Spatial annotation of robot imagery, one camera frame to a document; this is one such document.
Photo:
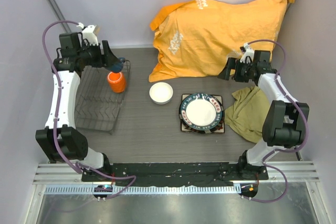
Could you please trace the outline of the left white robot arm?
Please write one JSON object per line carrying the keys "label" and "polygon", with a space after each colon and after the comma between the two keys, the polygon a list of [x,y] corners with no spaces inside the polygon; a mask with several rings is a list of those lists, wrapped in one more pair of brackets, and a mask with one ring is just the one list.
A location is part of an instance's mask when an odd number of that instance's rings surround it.
{"label": "left white robot arm", "polygon": [[106,155],[92,150],[86,137],[76,129],[76,95],[86,67],[119,74],[125,60],[117,58],[109,43],[99,41],[97,33],[88,27],[81,32],[61,34],[59,41],[57,58],[50,61],[54,80],[51,108],[44,128],[36,131],[35,138],[50,161],[65,162],[78,173],[81,169],[73,162],[81,161],[94,168],[94,176],[105,182],[112,169]]}

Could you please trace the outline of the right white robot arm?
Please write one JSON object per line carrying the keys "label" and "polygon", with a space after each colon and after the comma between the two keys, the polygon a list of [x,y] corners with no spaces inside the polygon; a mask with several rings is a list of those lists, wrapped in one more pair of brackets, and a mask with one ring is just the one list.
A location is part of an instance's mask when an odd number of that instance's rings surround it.
{"label": "right white robot arm", "polygon": [[293,98],[281,82],[278,71],[271,66],[270,52],[254,51],[244,60],[229,58],[218,78],[236,82],[252,80],[270,103],[263,123],[261,140],[239,157],[239,177],[250,179],[265,171],[266,161],[280,152],[293,153],[307,140],[309,106]]}

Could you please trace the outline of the blue cup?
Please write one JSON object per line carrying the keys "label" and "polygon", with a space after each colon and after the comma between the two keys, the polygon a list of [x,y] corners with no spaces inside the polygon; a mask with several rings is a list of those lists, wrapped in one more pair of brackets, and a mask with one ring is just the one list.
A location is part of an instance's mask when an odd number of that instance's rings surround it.
{"label": "blue cup", "polygon": [[123,57],[120,57],[118,59],[119,59],[118,62],[116,62],[115,64],[113,64],[111,67],[107,68],[109,71],[114,72],[114,73],[119,73],[119,72],[122,71],[123,65],[126,62],[126,59],[123,58]]}

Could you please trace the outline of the white ribbed bowl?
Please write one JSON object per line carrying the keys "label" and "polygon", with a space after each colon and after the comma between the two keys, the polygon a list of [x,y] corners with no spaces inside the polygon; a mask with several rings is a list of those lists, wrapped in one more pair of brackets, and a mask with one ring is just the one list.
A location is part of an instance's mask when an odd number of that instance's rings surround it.
{"label": "white ribbed bowl", "polygon": [[156,104],[167,104],[173,96],[173,88],[166,82],[158,82],[149,90],[151,100]]}

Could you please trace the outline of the orange cup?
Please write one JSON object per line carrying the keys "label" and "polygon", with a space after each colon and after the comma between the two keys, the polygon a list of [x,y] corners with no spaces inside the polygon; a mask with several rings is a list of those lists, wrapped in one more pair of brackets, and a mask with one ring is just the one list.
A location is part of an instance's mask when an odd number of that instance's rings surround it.
{"label": "orange cup", "polygon": [[122,72],[110,72],[107,76],[107,82],[115,93],[122,93],[125,91],[127,82]]}

